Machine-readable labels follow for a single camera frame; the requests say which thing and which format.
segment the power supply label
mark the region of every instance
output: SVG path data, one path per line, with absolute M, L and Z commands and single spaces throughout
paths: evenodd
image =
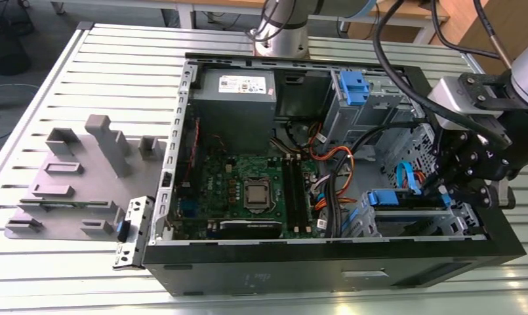
M 219 78 L 219 93 L 267 94 L 265 77 L 223 75 Z

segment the motherboard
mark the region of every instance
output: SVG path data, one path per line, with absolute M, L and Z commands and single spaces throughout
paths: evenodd
M 188 240 L 315 238 L 308 195 L 315 162 L 300 156 L 208 156 L 197 199 L 181 199 L 181 232 Z

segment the label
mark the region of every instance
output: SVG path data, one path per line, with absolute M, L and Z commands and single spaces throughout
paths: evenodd
M 223 75 L 219 78 L 219 93 L 265 94 L 265 77 Z
M 321 133 L 317 133 L 317 134 L 316 134 L 316 139 L 317 139 L 321 143 L 324 143 L 324 142 L 325 142 L 325 135 L 323 135 Z
M 325 221 L 325 220 L 323 220 L 323 219 L 319 219 L 319 220 L 316 221 L 316 228 L 319 228 L 319 229 L 321 229 L 321 230 L 325 230 L 325 225 L 327 225 L 327 223 L 328 223 L 328 221 Z

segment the green circuit board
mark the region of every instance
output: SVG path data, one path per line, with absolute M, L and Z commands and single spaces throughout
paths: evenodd
M 211 219 L 277 221 L 283 223 L 281 238 L 319 237 L 308 194 L 305 194 L 308 224 L 301 229 L 288 227 L 289 213 L 285 206 L 280 157 L 208 156 L 201 168 L 200 197 L 193 206 L 195 216 L 189 211 L 191 217 L 183 220 L 184 235 L 188 239 L 211 239 L 211 233 L 208 233 Z M 315 162 L 301 161 L 300 170 L 303 177 L 297 180 L 303 182 L 307 190 L 311 180 L 317 176 Z M 269 207 L 260 213 L 245 208 L 245 186 L 251 183 L 263 183 L 269 188 L 267 190 Z

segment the aluminum table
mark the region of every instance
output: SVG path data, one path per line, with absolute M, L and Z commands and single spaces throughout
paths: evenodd
M 476 70 L 456 52 L 386 43 L 394 64 L 420 66 L 430 84 Z M 9 240 L 15 204 L 45 155 L 52 127 L 84 133 L 89 114 L 109 115 L 128 138 L 164 137 L 185 52 L 251 54 L 241 33 L 96 24 L 77 30 L 0 151 L 0 312 L 63 314 L 528 314 L 528 256 L 426 289 L 173 298 L 148 271 L 111 270 L 115 243 Z M 312 59 L 376 62 L 371 42 L 309 39 Z M 528 252 L 528 167 L 512 182 L 506 211 Z

